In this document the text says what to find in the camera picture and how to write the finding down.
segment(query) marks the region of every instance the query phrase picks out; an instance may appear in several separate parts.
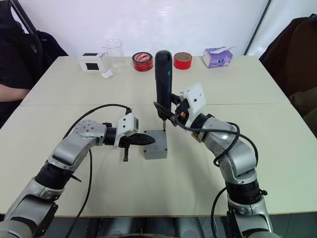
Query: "tissue box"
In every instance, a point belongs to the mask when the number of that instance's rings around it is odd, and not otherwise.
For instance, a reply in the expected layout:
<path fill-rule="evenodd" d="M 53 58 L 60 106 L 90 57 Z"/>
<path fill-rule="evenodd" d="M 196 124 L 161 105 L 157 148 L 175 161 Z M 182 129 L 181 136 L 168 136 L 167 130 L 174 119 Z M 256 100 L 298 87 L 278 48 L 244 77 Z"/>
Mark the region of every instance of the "tissue box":
<path fill-rule="evenodd" d="M 83 71 L 105 71 L 106 54 L 105 53 L 84 53 L 77 57 L 78 63 Z"/>
<path fill-rule="evenodd" d="M 205 49 L 203 61 L 207 68 L 228 66 L 232 53 L 226 47 Z"/>

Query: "white box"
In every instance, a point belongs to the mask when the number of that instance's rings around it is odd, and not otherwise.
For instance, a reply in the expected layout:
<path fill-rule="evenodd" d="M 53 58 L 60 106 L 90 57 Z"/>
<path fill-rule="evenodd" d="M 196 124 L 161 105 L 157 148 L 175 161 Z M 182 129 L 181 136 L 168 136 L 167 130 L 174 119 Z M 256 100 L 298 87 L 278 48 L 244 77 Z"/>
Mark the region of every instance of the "white box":
<path fill-rule="evenodd" d="M 105 53 L 84 53 L 77 60 L 83 71 L 106 71 Z"/>

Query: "purple tissue box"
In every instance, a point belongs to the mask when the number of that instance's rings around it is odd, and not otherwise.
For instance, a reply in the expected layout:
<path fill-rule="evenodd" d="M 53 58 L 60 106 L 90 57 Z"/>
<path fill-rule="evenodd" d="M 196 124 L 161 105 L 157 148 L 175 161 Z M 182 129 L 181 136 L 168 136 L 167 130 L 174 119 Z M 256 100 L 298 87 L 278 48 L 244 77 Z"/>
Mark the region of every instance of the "purple tissue box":
<path fill-rule="evenodd" d="M 216 68 L 228 66 L 232 59 L 232 53 L 226 50 L 226 47 L 205 49 L 203 61 L 207 68 Z"/>

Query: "person's arm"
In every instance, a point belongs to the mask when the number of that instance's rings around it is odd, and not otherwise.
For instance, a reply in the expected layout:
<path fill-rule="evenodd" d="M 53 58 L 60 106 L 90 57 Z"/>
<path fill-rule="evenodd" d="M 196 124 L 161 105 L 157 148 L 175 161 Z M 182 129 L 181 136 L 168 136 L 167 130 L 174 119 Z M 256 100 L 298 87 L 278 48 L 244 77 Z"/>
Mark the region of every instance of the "person's arm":
<path fill-rule="evenodd" d="M 10 88 L 0 84 L 0 102 L 12 102 L 25 98 L 30 89 Z"/>

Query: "small white object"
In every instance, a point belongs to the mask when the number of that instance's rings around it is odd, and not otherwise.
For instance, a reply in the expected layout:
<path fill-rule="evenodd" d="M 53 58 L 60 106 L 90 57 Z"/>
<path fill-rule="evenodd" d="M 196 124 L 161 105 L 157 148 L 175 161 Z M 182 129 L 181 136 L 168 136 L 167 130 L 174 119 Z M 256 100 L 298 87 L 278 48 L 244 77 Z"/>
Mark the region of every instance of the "small white object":
<path fill-rule="evenodd" d="M 118 148 L 121 137 L 130 136 L 139 130 L 139 120 L 132 113 L 125 115 L 118 121 L 117 132 L 114 140 L 114 148 Z"/>
<path fill-rule="evenodd" d="M 180 93 L 180 99 L 181 101 L 185 99 L 188 101 L 189 117 L 185 126 L 190 127 L 195 118 L 203 112 L 204 106 L 206 105 L 206 98 L 202 85 L 200 83 L 196 83 L 185 89 L 184 92 Z"/>
<path fill-rule="evenodd" d="M 113 76 L 113 72 L 111 70 L 106 70 L 104 72 L 101 73 L 101 76 L 103 78 L 110 78 Z"/>
<path fill-rule="evenodd" d="M 83 71 L 106 71 L 105 53 L 84 53 L 77 61 Z"/>

